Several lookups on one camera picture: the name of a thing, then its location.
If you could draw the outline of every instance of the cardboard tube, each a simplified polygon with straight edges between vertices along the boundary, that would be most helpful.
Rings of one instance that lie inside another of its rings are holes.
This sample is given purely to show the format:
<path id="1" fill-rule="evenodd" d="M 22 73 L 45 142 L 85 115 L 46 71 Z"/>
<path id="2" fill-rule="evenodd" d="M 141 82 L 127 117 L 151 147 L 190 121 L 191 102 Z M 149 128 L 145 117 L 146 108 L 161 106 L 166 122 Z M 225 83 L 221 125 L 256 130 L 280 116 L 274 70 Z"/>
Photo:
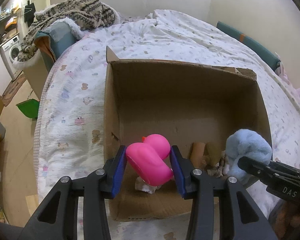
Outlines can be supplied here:
<path id="1" fill-rule="evenodd" d="M 193 166 L 200 169 L 202 166 L 202 156 L 204 153 L 204 148 L 206 144 L 202 142 L 194 142 L 192 146 L 192 153 L 190 155 L 190 160 Z"/>

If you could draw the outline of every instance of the bed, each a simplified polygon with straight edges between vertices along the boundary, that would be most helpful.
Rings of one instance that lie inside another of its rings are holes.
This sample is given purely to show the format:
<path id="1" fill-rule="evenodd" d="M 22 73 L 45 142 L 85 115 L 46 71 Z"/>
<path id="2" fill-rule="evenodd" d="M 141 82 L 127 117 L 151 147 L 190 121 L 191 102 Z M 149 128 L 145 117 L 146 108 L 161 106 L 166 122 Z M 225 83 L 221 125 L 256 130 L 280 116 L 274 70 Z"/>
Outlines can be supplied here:
<path id="1" fill-rule="evenodd" d="M 122 22 L 87 34 L 60 56 L 49 73 L 34 138 L 39 201 L 62 176 L 77 179 L 104 164 L 106 46 L 119 58 L 252 69 L 268 113 L 273 160 L 300 169 L 300 100 L 255 52 L 212 25 L 177 11 L 155 10 L 145 18 Z M 279 201 L 260 181 L 247 191 L 266 217 Z M 183 239 L 188 220 L 189 214 L 139 222 L 108 218 L 112 239 L 139 239 L 140 234 L 144 239 Z M 82 202 L 78 229 L 83 239 Z"/>

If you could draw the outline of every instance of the floor mat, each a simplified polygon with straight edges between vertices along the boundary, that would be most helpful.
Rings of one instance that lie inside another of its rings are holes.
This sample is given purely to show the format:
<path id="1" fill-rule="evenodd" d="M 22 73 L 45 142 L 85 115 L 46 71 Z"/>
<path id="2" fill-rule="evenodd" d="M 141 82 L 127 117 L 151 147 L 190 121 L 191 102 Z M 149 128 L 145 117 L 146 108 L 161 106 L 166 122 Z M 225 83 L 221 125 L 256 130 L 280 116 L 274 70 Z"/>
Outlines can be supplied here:
<path id="1" fill-rule="evenodd" d="M 11 82 L 8 85 L 1 97 L 4 106 L 7 106 L 11 102 L 15 94 L 18 92 L 19 88 L 26 80 L 26 75 L 22 73 L 20 76 L 17 77 L 15 81 Z"/>

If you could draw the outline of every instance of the cardboard box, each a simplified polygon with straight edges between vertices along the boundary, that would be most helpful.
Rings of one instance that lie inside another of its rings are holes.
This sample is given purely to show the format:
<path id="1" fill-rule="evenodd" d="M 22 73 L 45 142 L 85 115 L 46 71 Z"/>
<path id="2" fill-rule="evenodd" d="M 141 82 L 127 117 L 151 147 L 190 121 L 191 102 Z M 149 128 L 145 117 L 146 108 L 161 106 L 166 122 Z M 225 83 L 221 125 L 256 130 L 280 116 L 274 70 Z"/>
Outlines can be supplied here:
<path id="1" fill-rule="evenodd" d="M 265 105 L 249 69 L 149 59 L 119 59 L 107 48 L 104 112 L 105 160 L 120 145 L 159 133 L 188 157 L 193 142 L 216 142 L 225 149 L 235 131 L 257 131 L 271 144 Z M 175 182 L 155 194 L 134 189 L 136 172 L 127 164 L 120 193 L 110 201 L 114 220 L 164 219 L 191 211 Z"/>

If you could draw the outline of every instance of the countertop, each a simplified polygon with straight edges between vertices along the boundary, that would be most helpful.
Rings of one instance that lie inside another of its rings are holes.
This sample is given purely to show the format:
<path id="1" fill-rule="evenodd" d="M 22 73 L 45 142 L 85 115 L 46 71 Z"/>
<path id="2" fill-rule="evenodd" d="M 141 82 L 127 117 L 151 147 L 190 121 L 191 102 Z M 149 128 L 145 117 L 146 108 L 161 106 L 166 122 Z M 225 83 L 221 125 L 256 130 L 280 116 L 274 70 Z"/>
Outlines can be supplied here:
<path id="1" fill-rule="evenodd" d="M 11 39 L 13 39 L 15 36 L 17 36 L 19 33 L 17 32 L 16 34 L 14 34 L 11 38 L 9 38 L 8 40 L 6 40 L 5 42 L 3 42 L 3 43 L 1 43 L 0 44 L 0 48 L 4 45 L 4 44 L 6 44 L 8 41 L 10 41 Z"/>

